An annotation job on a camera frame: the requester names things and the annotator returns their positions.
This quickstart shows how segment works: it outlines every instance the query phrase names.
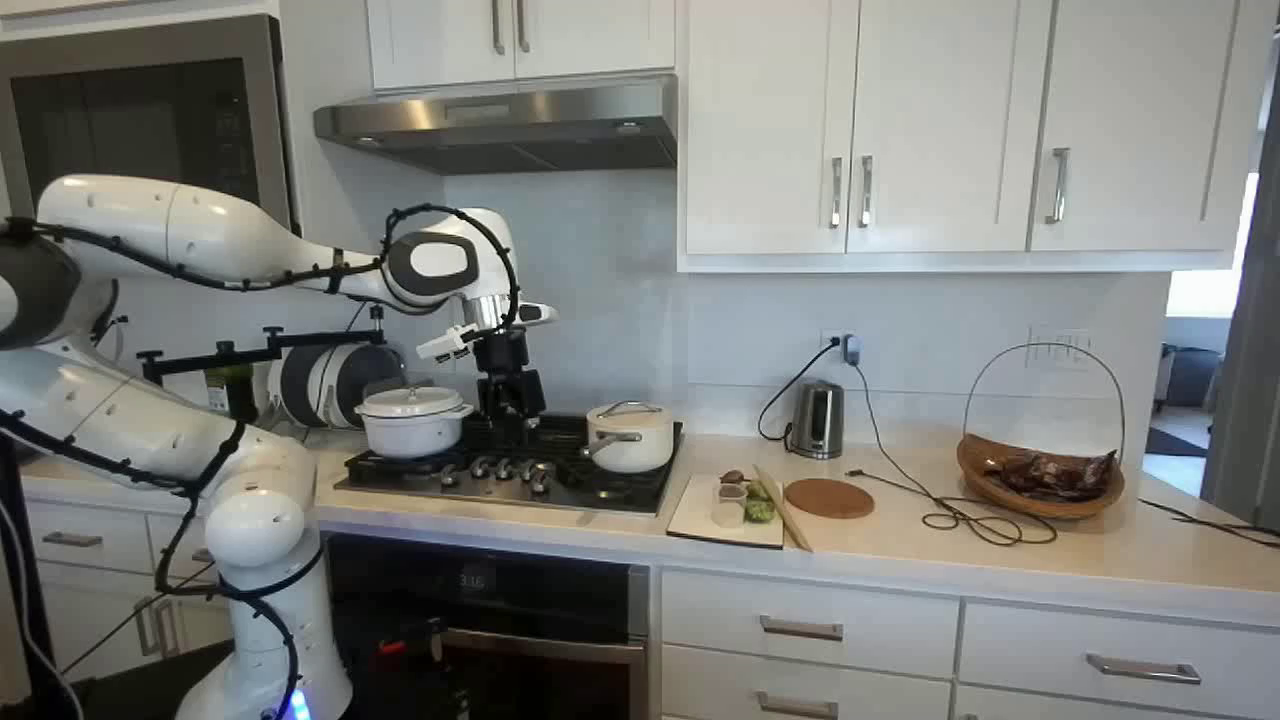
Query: oven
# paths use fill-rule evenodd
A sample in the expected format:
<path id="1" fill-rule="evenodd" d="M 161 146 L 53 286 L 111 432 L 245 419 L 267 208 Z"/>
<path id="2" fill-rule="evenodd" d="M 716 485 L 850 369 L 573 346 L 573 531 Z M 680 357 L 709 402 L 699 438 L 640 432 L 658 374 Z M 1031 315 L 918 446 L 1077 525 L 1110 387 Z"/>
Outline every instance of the oven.
<path id="1" fill-rule="evenodd" d="M 0 43 L 0 158 L 27 215 L 64 172 L 183 182 L 294 229 L 271 15 L 183 21 Z"/>
<path id="2" fill-rule="evenodd" d="M 649 571 L 327 538 L 354 716 L 640 720 Z"/>

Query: stovetop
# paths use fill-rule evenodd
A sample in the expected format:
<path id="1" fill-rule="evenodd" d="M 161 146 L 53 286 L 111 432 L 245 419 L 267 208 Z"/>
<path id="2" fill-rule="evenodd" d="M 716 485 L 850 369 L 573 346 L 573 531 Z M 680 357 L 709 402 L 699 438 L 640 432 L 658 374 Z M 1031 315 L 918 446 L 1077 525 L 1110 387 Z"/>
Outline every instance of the stovetop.
<path id="1" fill-rule="evenodd" d="M 599 474 L 586 460 L 586 417 L 540 417 L 521 454 L 484 454 L 477 426 L 464 439 L 438 455 L 397 460 L 359 454 L 348 460 L 348 476 L 337 489 L 348 491 L 404 491 L 480 506 L 551 506 L 551 510 L 614 510 L 658 514 L 665 499 L 674 465 L 658 474 Z"/>

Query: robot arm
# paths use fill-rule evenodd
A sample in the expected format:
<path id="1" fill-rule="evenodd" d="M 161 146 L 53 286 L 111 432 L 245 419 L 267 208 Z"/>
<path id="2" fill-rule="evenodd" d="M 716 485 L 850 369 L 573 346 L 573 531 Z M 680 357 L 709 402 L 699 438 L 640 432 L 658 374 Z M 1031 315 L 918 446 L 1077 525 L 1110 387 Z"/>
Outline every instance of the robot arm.
<path id="1" fill-rule="evenodd" d="M 490 333 L 551 319 L 551 308 L 518 301 L 513 233 L 498 212 L 453 212 L 367 255 L 301 241 L 226 192 L 140 176 L 64 176 L 45 187 L 37 221 L 79 241 L 72 255 L 97 277 L 153 268 L 226 294 L 294 286 L 397 311 L 433 311 L 460 298 L 467 324 L 420 346 L 420 357 L 457 357 Z"/>
<path id="2" fill-rule="evenodd" d="M 540 414 L 521 324 L 549 319 L 549 308 L 518 304 L 503 221 L 460 212 L 367 255 L 298 241 L 222 192 L 68 176 L 41 195 L 37 224 L 0 241 L 0 429 L 108 474 L 165 476 L 165 489 L 194 496 L 194 514 L 204 499 L 204 544 L 228 598 L 242 598 L 236 651 L 190 692 L 182 716 L 260 716 L 287 692 L 308 716 L 337 720 L 354 686 L 327 627 L 314 454 L 118 374 L 89 328 L 108 308 L 103 286 L 140 273 L 228 294 L 301 286 L 401 311 L 460 298 L 467 324 L 425 352 L 472 347 L 490 374 L 480 408 L 521 426 Z"/>

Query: round cutting board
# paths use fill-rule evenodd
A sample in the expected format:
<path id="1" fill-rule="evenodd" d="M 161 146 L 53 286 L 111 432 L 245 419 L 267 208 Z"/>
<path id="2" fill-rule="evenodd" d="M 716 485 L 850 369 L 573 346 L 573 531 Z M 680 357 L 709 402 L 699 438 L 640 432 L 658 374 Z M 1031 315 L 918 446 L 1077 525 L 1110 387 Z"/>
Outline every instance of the round cutting board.
<path id="1" fill-rule="evenodd" d="M 840 480 L 793 480 L 785 489 L 785 499 L 793 510 L 806 510 L 809 517 L 830 517 L 830 520 L 857 520 L 877 510 L 877 499 L 866 489 L 840 485 Z"/>

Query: range hood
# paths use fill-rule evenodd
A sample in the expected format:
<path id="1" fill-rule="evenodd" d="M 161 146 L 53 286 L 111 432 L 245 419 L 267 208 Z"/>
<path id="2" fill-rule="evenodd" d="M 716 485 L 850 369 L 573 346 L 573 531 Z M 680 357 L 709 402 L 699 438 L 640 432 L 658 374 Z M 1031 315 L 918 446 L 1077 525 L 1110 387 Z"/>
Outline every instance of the range hood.
<path id="1" fill-rule="evenodd" d="M 438 172 L 676 167 L 670 72 L 427 88 L 316 107 L 316 135 Z"/>

